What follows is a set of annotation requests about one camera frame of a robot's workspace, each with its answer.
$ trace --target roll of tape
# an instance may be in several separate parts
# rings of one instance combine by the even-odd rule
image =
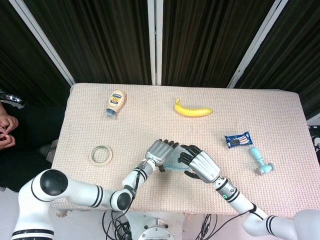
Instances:
[[[109,153],[108,157],[106,157],[106,159],[104,161],[97,161],[95,158],[95,154],[97,150],[105,150],[106,152]],[[94,149],[92,149],[91,151],[91,162],[92,164],[99,166],[99,167],[103,167],[105,165],[107,165],[111,159],[112,159],[112,151],[111,148],[109,146],[104,146],[104,145],[100,145],[100,146],[96,146]]]

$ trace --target person's hand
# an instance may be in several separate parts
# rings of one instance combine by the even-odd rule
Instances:
[[[18,125],[18,119],[14,116],[10,116],[8,114],[0,115],[0,127],[4,128],[7,134],[18,127]]]
[[[16,140],[13,136],[0,132],[0,151],[3,149],[10,148],[16,145]]]

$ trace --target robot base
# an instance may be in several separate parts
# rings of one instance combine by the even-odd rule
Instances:
[[[132,239],[181,240],[185,216],[172,212],[128,212]]]

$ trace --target blue wrapper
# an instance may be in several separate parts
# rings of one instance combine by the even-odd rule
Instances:
[[[252,140],[248,131],[241,135],[235,136],[224,136],[226,145],[228,148],[233,148],[240,145],[250,145],[252,144]]]

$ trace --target black curtain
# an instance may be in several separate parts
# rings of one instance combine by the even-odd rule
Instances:
[[[8,0],[0,1],[0,89],[35,106],[63,106],[70,89]]]
[[[147,0],[25,0],[77,83],[151,84]]]
[[[164,0],[162,84],[227,87],[274,0]]]
[[[289,1],[235,86],[300,96],[306,118],[320,112],[320,2]]]

